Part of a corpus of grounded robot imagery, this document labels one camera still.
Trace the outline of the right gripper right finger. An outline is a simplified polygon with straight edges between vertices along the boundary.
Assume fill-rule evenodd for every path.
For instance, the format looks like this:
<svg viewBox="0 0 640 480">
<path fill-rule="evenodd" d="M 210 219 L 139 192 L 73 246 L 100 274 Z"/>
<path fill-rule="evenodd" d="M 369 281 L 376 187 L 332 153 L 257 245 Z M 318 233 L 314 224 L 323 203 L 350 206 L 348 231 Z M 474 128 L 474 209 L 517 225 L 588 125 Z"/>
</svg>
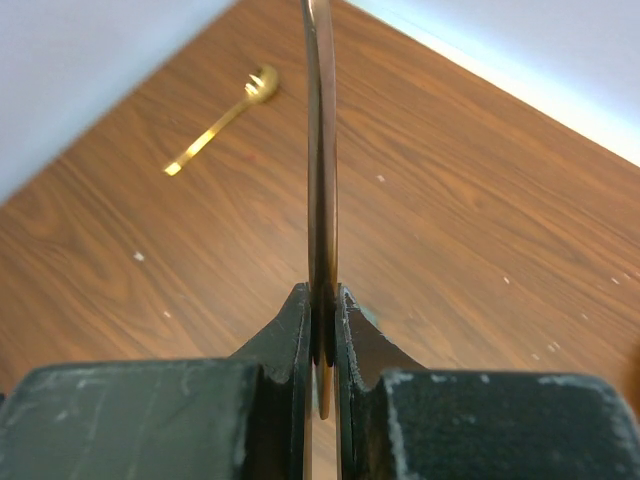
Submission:
<svg viewBox="0 0 640 480">
<path fill-rule="evenodd" d="M 392 479 L 386 370 L 424 367 L 370 322 L 348 287 L 339 287 L 335 317 L 334 391 L 341 479 Z"/>
</svg>

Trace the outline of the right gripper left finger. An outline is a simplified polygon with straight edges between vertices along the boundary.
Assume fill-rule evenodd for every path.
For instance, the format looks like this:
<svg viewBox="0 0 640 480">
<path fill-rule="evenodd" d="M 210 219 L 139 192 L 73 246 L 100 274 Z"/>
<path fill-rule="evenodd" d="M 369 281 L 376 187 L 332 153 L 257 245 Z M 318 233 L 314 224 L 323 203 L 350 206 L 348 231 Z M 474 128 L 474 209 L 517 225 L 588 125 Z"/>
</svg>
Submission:
<svg viewBox="0 0 640 480">
<path fill-rule="evenodd" d="M 308 286 L 296 284 L 276 316 L 232 357 L 259 367 L 242 477 L 309 479 L 313 374 Z"/>
</svg>

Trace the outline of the gold spoon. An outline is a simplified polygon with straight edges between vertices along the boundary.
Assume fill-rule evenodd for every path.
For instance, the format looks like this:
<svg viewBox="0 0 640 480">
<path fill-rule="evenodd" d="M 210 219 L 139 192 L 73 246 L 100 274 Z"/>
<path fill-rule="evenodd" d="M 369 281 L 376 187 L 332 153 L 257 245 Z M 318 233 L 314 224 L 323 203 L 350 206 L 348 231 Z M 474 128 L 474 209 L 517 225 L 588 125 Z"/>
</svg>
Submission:
<svg viewBox="0 0 640 480">
<path fill-rule="evenodd" d="M 244 97 L 207 130 L 196 138 L 181 154 L 163 168 L 163 173 L 173 177 L 177 175 L 220 131 L 249 107 L 269 100 L 278 90 L 279 73 L 271 65 L 262 65 L 249 75 L 244 85 Z"/>
</svg>

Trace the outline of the gold fork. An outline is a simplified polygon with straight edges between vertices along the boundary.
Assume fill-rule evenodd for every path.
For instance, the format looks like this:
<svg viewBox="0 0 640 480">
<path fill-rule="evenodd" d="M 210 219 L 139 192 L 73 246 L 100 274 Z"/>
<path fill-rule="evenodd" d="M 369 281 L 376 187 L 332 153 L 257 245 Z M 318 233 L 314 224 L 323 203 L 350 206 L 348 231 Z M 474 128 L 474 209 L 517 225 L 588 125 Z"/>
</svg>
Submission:
<svg viewBox="0 0 640 480">
<path fill-rule="evenodd" d="M 338 191 L 335 47 L 328 1 L 301 3 L 308 67 L 308 271 L 318 414 L 327 419 L 335 362 Z"/>
</svg>

